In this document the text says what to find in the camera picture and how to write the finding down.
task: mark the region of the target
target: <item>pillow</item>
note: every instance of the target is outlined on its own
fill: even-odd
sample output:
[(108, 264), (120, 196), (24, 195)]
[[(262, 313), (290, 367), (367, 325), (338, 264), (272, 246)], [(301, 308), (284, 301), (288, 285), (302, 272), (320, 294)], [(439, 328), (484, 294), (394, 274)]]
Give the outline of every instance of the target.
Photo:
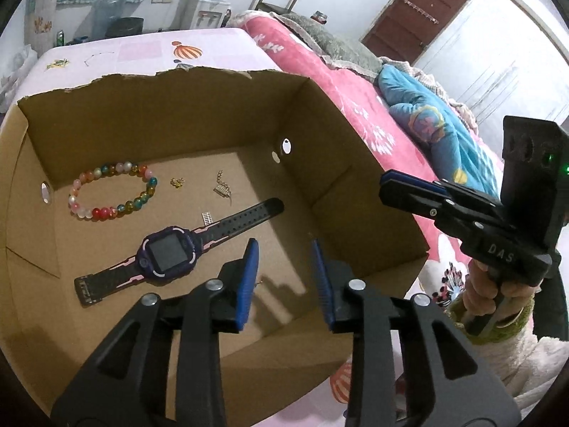
[(426, 151), (439, 178), (499, 198), (491, 158), (442, 99), (391, 65), (383, 67), (377, 82), (389, 113)]
[(352, 70), (371, 82), (382, 68), (382, 62), (359, 41), (336, 37), (314, 19), (294, 13), (271, 15), (295, 32), (329, 67)]

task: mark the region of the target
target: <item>watch screen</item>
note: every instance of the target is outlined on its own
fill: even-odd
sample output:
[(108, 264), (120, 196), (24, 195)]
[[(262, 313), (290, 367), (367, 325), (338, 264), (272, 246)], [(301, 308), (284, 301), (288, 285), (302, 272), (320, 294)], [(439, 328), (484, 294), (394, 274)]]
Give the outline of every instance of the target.
[(162, 272), (188, 261), (186, 251), (175, 233), (149, 243), (148, 248)]

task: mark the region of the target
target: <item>kids smartwatch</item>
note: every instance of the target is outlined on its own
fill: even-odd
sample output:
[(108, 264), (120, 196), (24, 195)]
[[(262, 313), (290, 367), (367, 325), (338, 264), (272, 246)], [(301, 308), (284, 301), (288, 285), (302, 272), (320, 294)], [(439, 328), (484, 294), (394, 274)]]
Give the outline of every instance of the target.
[(94, 305), (103, 297), (140, 282), (166, 284), (190, 273), (205, 252), (284, 211), (274, 197), (203, 228), (179, 226), (145, 237), (133, 257), (96, 274), (75, 279), (79, 301)]

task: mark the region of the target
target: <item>watch strap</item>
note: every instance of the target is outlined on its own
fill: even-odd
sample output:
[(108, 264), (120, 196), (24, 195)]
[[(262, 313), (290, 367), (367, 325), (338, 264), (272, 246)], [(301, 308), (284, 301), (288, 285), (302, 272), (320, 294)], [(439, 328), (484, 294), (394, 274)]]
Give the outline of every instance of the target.
[(203, 252), (207, 252), (216, 245), (281, 214), (284, 206), (282, 200), (273, 197), (193, 232), (201, 239)]
[(75, 279), (75, 292), (82, 305), (94, 305), (110, 295), (144, 281), (136, 257), (130, 257), (96, 274)]

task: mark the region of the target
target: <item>screw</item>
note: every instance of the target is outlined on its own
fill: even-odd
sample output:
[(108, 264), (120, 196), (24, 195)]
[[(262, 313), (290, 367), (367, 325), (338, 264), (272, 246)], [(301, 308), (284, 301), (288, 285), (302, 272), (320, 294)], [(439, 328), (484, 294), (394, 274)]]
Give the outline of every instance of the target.
[(152, 307), (153, 305), (156, 305), (158, 303), (159, 298), (160, 297), (158, 297), (156, 294), (145, 294), (140, 299), (140, 302), (145, 307)]
[(413, 297), (413, 302), (415, 302), (420, 307), (428, 307), (431, 303), (431, 299), (426, 294), (417, 294)]
[(221, 279), (210, 279), (206, 282), (206, 289), (208, 290), (221, 290), (223, 288), (223, 281)]
[(361, 279), (351, 279), (351, 281), (348, 282), (348, 287), (352, 290), (363, 290), (365, 289), (365, 282)]

